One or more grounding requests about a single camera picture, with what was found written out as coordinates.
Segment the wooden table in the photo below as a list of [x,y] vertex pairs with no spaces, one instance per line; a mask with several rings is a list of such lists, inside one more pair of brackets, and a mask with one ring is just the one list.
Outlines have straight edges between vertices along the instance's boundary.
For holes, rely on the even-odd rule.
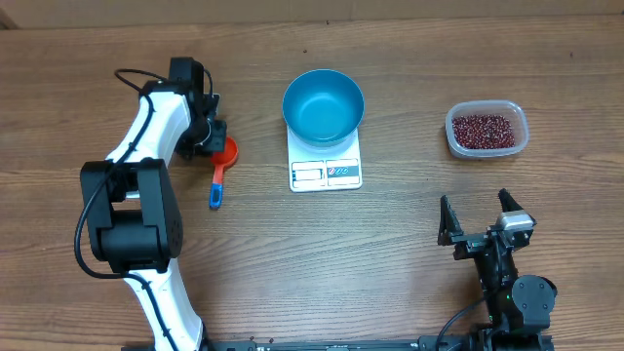
[[[241,149],[218,212],[208,210],[208,160],[170,167],[182,276],[214,339],[437,333],[480,295],[473,262],[436,245],[440,196],[476,232],[495,221],[506,187],[539,221],[515,259],[521,274],[559,287],[549,330],[558,350],[624,348],[624,17],[3,31],[0,48],[2,350],[151,339],[125,284],[80,271],[72,236],[80,168],[112,150],[137,112],[137,94],[112,71],[167,74],[173,56],[210,69]],[[282,95],[319,67],[352,76],[367,97],[357,191],[288,187]],[[454,159],[448,110],[487,98],[525,110],[526,150]]]

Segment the rectangular container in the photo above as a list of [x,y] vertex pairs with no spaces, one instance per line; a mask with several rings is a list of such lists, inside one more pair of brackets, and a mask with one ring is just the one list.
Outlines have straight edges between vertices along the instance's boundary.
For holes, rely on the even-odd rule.
[[[468,149],[461,146],[455,138],[455,133],[452,129],[452,120],[460,116],[476,114],[495,114],[508,119],[514,131],[516,146],[499,149]],[[461,102],[448,112],[446,127],[450,153],[455,157],[463,159],[486,159],[509,156],[522,151],[528,143],[527,117],[516,103],[509,100]]]

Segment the blue bowl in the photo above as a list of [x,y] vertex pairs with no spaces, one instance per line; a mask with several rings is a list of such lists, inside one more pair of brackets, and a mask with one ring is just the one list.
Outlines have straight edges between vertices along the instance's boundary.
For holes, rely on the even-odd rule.
[[284,94],[282,112],[291,131],[314,146],[341,143],[364,119],[364,94],[348,76],[330,69],[296,78]]

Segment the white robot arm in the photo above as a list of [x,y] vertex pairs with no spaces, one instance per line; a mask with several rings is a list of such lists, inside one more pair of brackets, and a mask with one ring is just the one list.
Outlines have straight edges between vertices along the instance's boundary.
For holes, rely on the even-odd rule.
[[[174,151],[185,158],[223,151],[225,123],[215,120],[219,96],[212,88],[204,94],[204,72],[192,58],[172,58],[170,78],[147,82],[140,91],[138,114],[119,146],[106,161],[88,162],[81,171],[85,204],[97,194],[87,211],[92,252],[135,292],[154,332],[150,350],[207,348],[204,324],[178,268],[181,215],[167,172]],[[130,145],[134,150],[122,159]],[[102,180],[105,190],[98,189]],[[140,201],[141,209],[111,206],[126,199]]]

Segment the dark red food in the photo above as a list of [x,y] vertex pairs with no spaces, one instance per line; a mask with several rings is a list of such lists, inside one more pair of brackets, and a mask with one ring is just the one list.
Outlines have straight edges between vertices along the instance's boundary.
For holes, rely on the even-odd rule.
[[452,120],[457,142],[469,149],[495,149],[516,146],[514,130],[500,115],[460,116]]

